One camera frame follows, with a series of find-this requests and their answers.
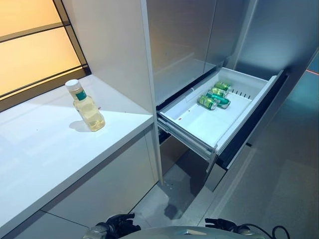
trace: bottle label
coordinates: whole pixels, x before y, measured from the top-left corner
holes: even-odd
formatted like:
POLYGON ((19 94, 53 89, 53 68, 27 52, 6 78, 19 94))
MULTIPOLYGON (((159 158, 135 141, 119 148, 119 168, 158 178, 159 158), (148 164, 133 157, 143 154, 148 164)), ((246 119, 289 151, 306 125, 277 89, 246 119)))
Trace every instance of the bottle label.
POLYGON ((80 93, 75 94, 76 98, 78 98, 78 100, 84 100, 86 98, 86 93, 84 91, 81 91, 80 93))

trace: plastic bottle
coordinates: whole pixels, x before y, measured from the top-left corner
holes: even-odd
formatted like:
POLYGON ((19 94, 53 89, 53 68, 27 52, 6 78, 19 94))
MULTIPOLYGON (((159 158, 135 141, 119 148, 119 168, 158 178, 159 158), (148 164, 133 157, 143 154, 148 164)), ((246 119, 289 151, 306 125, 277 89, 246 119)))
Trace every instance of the plastic bottle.
POLYGON ((99 112, 94 101, 85 94, 78 80, 69 80, 66 88, 73 97, 73 105, 91 131, 98 131, 105 125, 104 117, 99 112))

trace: yellow liquid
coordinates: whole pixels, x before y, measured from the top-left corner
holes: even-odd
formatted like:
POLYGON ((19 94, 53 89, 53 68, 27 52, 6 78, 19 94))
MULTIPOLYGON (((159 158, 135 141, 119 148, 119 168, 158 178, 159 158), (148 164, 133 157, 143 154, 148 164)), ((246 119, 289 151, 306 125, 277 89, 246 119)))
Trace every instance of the yellow liquid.
POLYGON ((80 88, 76 91, 70 92, 74 99, 73 105, 79 112, 89 129, 93 132, 98 131, 105 125, 104 117, 103 115, 101 115, 99 109, 96 107, 94 101, 90 96, 87 96, 81 101, 77 99, 75 94, 81 92, 82 90, 83 89, 80 88))

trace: soda can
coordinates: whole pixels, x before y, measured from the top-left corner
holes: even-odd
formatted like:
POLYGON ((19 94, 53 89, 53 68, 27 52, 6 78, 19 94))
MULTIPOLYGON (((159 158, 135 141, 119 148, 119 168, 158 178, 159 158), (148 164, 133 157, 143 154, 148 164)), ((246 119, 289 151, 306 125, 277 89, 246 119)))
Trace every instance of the soda can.
POLYGON ((211 98, 213 101, 215 101, 217 103, 217 106, 220 108, 225 109, 230 104, 230 100, 220 97, 216 94, 211 94, 210 92, 207 92, 206 96, 211 98))
POLYGON ((209 92, 210 92, 211 94, 216 94, 216 95, 221 96, 221 97, 223 97, 223 98, 225 98, 226 95, 228 94, 227 91, 221 90, 221 89, 216 88, 216 87, 213 87, 209 92))
POLYGON ((213 99, 207 96, 199 97, 197 102, 209 110, 214 110, 217 106, 217 103, 213 99))
POLYGON ((230 92, 232 89, 230 84, 227 84, 227 83, 222 82, 222 81, 217 81, 216 84, 214 85, 214 87, 219 88, 221 90, 224 90, 226 92, 230 92))

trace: white bottle cap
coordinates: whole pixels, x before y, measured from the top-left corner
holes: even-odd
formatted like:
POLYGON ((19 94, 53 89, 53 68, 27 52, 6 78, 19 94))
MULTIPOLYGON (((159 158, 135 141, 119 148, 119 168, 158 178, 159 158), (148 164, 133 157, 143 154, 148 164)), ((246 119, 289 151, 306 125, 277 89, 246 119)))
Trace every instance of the white bottle cap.
POLYGON ((76 79, 65 82, 65 86, 68 89, 68 91, 75 91, 82 87, 80 82, 76 79))

